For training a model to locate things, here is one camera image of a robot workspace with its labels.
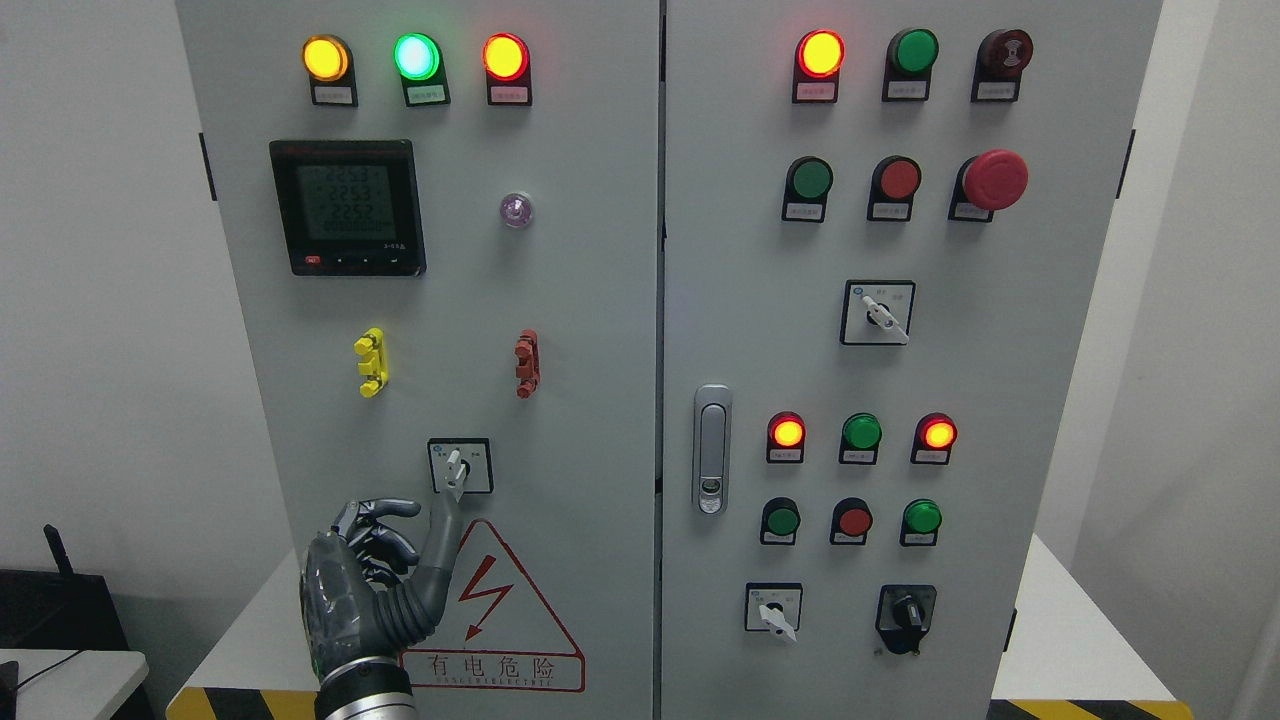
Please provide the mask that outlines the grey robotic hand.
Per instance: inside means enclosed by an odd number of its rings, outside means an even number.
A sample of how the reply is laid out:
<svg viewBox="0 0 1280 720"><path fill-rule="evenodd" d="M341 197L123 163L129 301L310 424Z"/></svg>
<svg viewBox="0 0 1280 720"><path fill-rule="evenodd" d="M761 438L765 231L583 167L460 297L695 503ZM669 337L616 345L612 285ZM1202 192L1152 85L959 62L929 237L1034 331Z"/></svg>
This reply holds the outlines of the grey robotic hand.
<svg viewBox="0 0 1280 720"><path fill-rule="evenodd" d="M310 542L300 603L323 684L353 664L393 660L442 623L463 530L460 496L434 495L425 555L381 523L420 510L407 498L349 501Z"/></svg>

